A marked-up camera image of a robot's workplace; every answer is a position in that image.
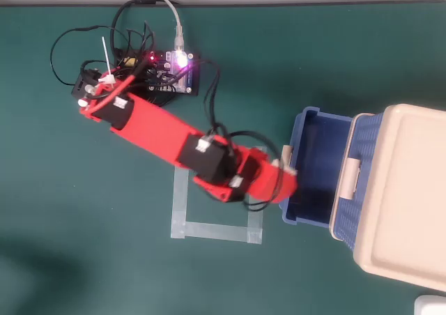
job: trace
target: beige lid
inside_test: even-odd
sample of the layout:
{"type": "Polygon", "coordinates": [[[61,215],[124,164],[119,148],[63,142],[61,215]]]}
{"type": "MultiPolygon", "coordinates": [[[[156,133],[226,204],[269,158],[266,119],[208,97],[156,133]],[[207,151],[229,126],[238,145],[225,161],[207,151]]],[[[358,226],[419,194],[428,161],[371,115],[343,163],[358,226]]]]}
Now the beige lid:
{"type": "Polygon", "coordinates": [[[446,291],[446,112],[385,110],[353,256],[367,272],[446,291]]]}

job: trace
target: clear tape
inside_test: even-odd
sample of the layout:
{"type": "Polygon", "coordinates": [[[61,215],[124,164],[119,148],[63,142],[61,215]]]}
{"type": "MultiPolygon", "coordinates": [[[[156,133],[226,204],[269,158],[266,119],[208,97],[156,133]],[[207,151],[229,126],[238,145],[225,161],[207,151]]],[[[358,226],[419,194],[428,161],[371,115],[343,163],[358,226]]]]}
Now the clear tape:
{"type": "Polygon", "coordinates": [[[175,167],[174,198],[172,203],[171,238],[184,238],[187,210],[187,186],[189,170],[175,167]]]}
{"type": "Polygon", "coordinates": [[[227,226],[186,221],[187,186],[189,171],[176,167],[174,172],[174,196],[172,201],[171,237],[198,237],[215,240],[232,240],[253,244],[262,243],[263,211],[248,212],[247,226],[227,226]]]}

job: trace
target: blue plastic box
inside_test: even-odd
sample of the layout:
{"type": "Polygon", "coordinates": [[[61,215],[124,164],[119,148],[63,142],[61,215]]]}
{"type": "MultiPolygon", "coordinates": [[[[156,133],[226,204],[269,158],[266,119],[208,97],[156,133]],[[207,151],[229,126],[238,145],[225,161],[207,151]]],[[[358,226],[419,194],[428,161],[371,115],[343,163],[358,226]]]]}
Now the blue plastic box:
{"type": "Polygon", "coordinates": [[[317,107],[296,116],[290,166],[298,171],[298,190],[279,205],[286,223],[328,228],[351,121],[317,107]]]}

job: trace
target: black cable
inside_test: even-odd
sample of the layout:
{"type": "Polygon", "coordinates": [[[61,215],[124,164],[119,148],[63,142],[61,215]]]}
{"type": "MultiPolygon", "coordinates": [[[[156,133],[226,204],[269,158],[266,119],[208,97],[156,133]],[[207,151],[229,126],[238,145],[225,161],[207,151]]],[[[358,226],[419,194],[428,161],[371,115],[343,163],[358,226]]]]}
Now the black cable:
{"type": "Polygon", "coordinates": [[[119,30],[117,30],[117,29],[115,29],[115,28],[112,28],[112,27],[110,27],[110,26],[103,26],[103,25],[94,25],[94,26],[90,26],[90,27],[79,27],[79,28],[72,28],[72,29],[68,29],[67,31],[64,31],[55,41],[54,41],[54,43],[53,43],[53,45],[51,46],[51,50],[49,51],[49,64],[51,65],[51,70],[52,70],[52,72],[53,72],[53,74],[54,74],[54,76],[57,78],[57,80],[59,80],[62,84],[64,84],[64,85],[67,85],[67,86],[74,86],[75,84],[73,83],[67,83],[67,82],[65,82],[65,81],[63,81],[58,75],[57,75],[57,73],[56,73],[56,71],[55,71],[55,69],[54,69],[54,65],[53,65],[53,53],[54,53],[54,48],[56,47],[56,44],[57,44],[57,42],[58,41],[60,41],[60,39],[62,38],[62,37],[64,37],[66,34],[68,34],[68,33],[71,33],[71,32],[73,32],[73,31],[92,31],[92,30],[94,30],[94,29],[98,29],[98,28],[106,28],[106,29],[113,29],[113,30],[116,30],[118,33],[120,33],[126,40],[127,40],[127,38],[125,37],[125,35],[121,32],[121,31],[119,31],[119,30]]]}
{"type": "Polygon", "coordinates": [[[114,65],[118,66],[118,54],[117,54],[117,50],[114,47],[114,31],[116,28],[116,23],[118,22],[119,16],[121,15],[121,13],[128,7],[130,7],[131,5],[133,5],[134,3],[136,3],[135,0],[129,0],[126,3],[124,3],[116,12],[113,21],[111,22],[111,29],[110,29],[110,47],[111,47],[111,52],[113,53],[114,56],[114,65]]]}

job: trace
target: green mat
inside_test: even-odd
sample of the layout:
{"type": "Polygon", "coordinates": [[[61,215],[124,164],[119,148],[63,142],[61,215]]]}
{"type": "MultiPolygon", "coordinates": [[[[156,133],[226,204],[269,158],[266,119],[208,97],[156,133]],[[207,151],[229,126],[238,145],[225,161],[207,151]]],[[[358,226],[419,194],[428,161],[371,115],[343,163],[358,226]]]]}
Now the green mat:
{"type": "MultiPolygon", "coordinates": [[[[80,116],[49,69],[61,32],[110,24],[115,11],[0,8],[0,313],[412,314],[424,289],[362,272],[327,229],[287,225],[278,207],[264,213],[261,245],[170,238],[174,168],[80,116]]],[[[282,145],[306,106],[347,116],[397,102],[446,108],[446,3],[180,15],[187,49],[221,66],[216,113],[231,131],[282,145]]],[[[147,20],[159,49],[173,44],[166,8],[131,8],[123,20],[147,20]]],[[[64,79],[103,58],[102,35],[61,41],[54,63],[64,79]]],[[[205,69],[201,85],[211,79],[205,69]]],[[[202,97],[168,110],[205,130],[202,97]]],[[[188,220],[246,218],[190,186],[188,220]]]]}

